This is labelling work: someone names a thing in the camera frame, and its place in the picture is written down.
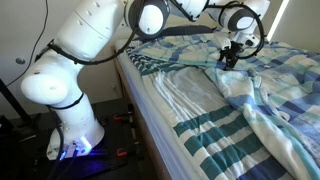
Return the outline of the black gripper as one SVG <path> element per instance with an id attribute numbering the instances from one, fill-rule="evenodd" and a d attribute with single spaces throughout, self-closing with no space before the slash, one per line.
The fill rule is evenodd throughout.
<path id="1" fill-rule="evenodd" d="M 220 51 L 220 57 L 219 60 L 222 61 L 223 59 L 226 60 L 226 65 L 224 67 L 224 71 L 228 71 L 231 68 L 233 68 L 237 61 L 238 61 L 238 55 L 243 52 L 243 45 L 241 43 L 237 43 L 232 41 L 231 42 L 231 48 L 227 50 L 221 50 Z"/>

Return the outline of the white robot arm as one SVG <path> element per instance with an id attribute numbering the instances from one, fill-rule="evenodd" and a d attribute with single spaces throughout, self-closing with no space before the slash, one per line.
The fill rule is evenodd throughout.
<path id="1" fill-rule="evenodd" d="M 77 83 L 85 66 L 97 65 L 97 54 L 121 24 L 134 36 L 154 38 L 169 15 L 196 21 L 203 13 L 228 30 L 224 49 L 233 42 L 260 47 L 261 19 L 270 0 L 83 0 L 26 72 L 21 90 L 26 98 L 55 111 L 62 121 L 51 134 L 46 156 L 62 160 L 86 156 L 102 140 L 104 129 L 94 117 L 87 95 Z"/>

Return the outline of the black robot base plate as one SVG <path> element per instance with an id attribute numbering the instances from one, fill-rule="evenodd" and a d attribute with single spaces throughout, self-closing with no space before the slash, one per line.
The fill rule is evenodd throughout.
<path id="1" fill-rule="evenodd" d="M 102 141 L 85 156 L 80 145 L 70 145 L 71 157 L 55 164 L 46 157 L 45 151 L 57 119 L 53 113 L 41 115 L 33 128 L 36 137 L 23 142 L 27 159 L 20 180 L 144 180 L 144 153 L 135 136 L 134 122 L 100 116 L 98 122 L 105 130 Z M 116 155 L 118 148 L 133 142 L 139 143 L 136 153 L 125 157 Z"/>

